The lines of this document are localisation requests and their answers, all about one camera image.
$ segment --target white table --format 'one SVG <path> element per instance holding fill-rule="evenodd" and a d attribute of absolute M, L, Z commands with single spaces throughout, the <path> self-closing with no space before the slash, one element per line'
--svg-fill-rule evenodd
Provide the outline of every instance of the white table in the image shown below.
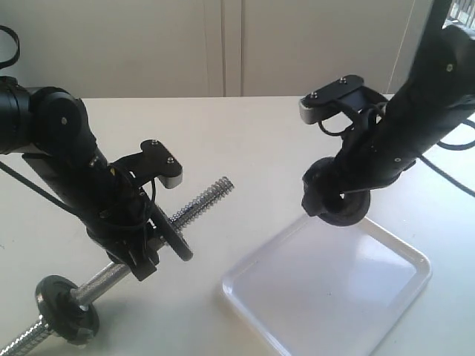
<path fill-rule="evenodd" d="M 96 302 L 102 328 L 87 349 L 51 337 L 35 355 L 272 355 L 220 301 L 220 278 L 303 214 L 301 176 L 318 158 L 334 154 L 340 139 L 305 125 L 296 97 L 85 103 L 110 161 L 138 152 L 150 138 L 179 159 L 183 184 L 160 188 L 157 196 L 169 214 L 222 175 L 236 189 L 185 230 L 195 253 L 190 262 L 163 249 L 155 275 L 143 283 L 128 276 Z M 453 136 L 451 142 L 473 135 L 458 130 Z M 474 154 L 434 148 L 427 156 L 475 188 Z M 40 182 L 18 155 L 1 159 Z M 33 292 L 43 277 L 59 274 L 80 284 L 108 258 L 75 218 L 3 173 L 0 184 L 4 344 L 35 319 Z M 428 287 L 374 355 L 473 355 L 475 200 L 418 162 L 397 183 L 374 192 L 369 216 L 433 264 Z"/>

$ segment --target white tabletop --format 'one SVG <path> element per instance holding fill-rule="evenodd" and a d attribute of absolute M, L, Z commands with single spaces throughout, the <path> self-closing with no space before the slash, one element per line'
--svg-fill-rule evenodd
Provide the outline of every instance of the white tabletop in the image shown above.
<path fill-rule="evenodd" d="M 185 231 L 194 258 L 160 251 L 159 271 L 128 276 L 96 301 L 97 338 L 83 350 L 51 337 L 35 355 L 272 355 L 218 297 L 241 257 L 303 214 L 301 176 L 335 154 L 340 139 L 305 125 L 298 98 L 89 99 L 91 127 L 110 161 L 158 139 L 184 167 L 183 183 L 160 188 L 169 214 L 223 175 L 236 189 Z M 450 142 L 470 140 L 458 130 Z M 474 152 L 434 148 L 427 157 L 475 188 Z M 35 182 L 19 155 L 1 157 Z M 33 292 L 49 274 L 82 283 L 109 261 L 82 224 L 0 174 L 0 344 L 32 323 Z M 375 191 L 369 216 L 425 253 L 428 287 L 374 355 L 472 355 L 475 332 L 475 200 L 418 162 Z"/>

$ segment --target white wall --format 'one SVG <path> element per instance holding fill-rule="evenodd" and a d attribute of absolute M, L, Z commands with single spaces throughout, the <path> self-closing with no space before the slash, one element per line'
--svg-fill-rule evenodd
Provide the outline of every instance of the white wall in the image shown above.
<path fill-rule="evenodd" d="M 0 23 L 22 41 L 7 73 L 82 97 L 300 95 L 348 73 L 392 92 L 431 2 L 1 0 Z"/>

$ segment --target clear plastic tray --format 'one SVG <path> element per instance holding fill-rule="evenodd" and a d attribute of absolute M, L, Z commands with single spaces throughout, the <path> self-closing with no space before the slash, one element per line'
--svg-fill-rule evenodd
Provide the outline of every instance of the clear plastic tray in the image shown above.
<path fill-rule="evenodd" d="M 298 219 L 223 279 L 223 294 L 281 355 L 369 355 L 427 284 L 426 256 L 370 220 Z"/>

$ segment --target transparent tray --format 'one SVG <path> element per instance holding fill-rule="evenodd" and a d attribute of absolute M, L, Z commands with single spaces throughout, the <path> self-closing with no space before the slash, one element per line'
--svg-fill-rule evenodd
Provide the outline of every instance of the transparent tray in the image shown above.
<path fill-rule="evenodd" d="M 304 216 L 223 279 L 235 311 L 281 355 L 369 355 L 431 276 L 426 256 L 370 220 Z"/>

